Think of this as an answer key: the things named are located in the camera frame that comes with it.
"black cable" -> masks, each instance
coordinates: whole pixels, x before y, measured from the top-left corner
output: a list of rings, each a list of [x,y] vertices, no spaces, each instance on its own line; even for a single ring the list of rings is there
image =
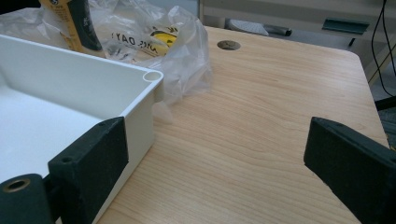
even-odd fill
[[[387,3],[387,0],[384,0],[383,3],[382,3],[381,13],[379,13],[379,17],[378,17],[378,20],[376,21],[375,28],[374,28],[374,31],[373,31],[373,37],[372,37],[372,41],[371,41],[371,47],[372,47],[372,53],[373,53],[373,57],[374,57],[375,65],[376,65],[376,71],[378,72],[378,74],[379,74],[379,79],[381,80],[382,89],[384,89],[384,91],[385,91],[389,96],[393,96],[392,94],[390,94],[390,93],[387,91],[387,89],[385,89],[384,81],[382,80],[381,70],[379,69],[378,61],[376,60],[375,51],[374,51],[374,38],[375,38],[375,33],[376,33],[376,29],[378,28],[378,24],[379,24],[379,22],[380,22],[380,20],[381,20],[381,17],[384,15],[384,9],[385,9],[385,4],[386,4],[386,3]]]
[[[390,47],[390,42],[389,42],[388,32],[387,32],[387,26],[385,25],[385,8],[384,8],[384,12],[382,14],[383,14],[382,15],[382,26],[384,27],[385,37],[387,38],[387,44],[388,44],[388,49],[389,49],[389,54],[390,54],[390,60],[392,61],[393,74],[396,76],[395,63],[393,61],[393,53],[392,53],[392,49]]]

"floor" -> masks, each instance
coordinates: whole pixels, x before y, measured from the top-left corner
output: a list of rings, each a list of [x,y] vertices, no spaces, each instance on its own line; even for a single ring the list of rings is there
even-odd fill
[[[273,26],[265,26],[265,25],[264,27],[269,33],[269,36],[274,38],[287,39],[291,41],[319,45],[333,49],[344,49],[344,50],[354,51],[354,49],[349,46],[351,39],[347,37],[318,34],[318,33],[300,31],[300,30],[292,30],[290,36],[285,36],[286,29],[281,29],[279,27],[273,27]],[[396,74],[394,73],[392,63],[390,63],[388,67],[382,72],[382,80],[386,90],[392,95],[396,95]],[[375,101],[389,97],[389,95],[385,93],[382,88],[380,78],[378,78],[375,84],[372,85],[370,88],[373,95],[373,99]],[[396,148],[396,107],[392,109],[379,111],[378,114],[383,123],[384,130],[389,138],[390,147]]]

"transparent plastic bag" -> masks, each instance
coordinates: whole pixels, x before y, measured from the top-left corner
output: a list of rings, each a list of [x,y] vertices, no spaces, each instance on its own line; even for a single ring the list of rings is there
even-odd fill
[[[163,72],[165,97],[155,106],[157,117],[169,121],[167,105],[210,89],[207,32],[190,12],[181,7],[165,10],[146,0],[89,0],[89,4],[94,30],[109,60]],[[3,35],[67,49],[60,35],[65,32],[43,7],[0,15]]]

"plastic bag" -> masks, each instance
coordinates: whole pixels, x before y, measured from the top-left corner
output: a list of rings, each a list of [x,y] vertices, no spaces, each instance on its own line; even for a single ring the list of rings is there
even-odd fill
[[[210,89],[207,32],[190,12],[181,7],[167,11],[146,0],[89,0],[89,4],[108,59],[164,73],[164,104],[157,108],[165,110],[184,95]],[[0,15],[0,34],[67,49],[58,23],[43,7],[25,8]]]

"wooden table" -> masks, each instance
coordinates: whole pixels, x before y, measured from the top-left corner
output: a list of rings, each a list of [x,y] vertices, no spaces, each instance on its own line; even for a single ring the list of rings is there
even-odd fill
[[[212,91],[172,107],[99,223],[351,223],[304,166],[311,117],[387,145],[358,56],[207,28]],[[220,40],[241,44],[217,47]]]

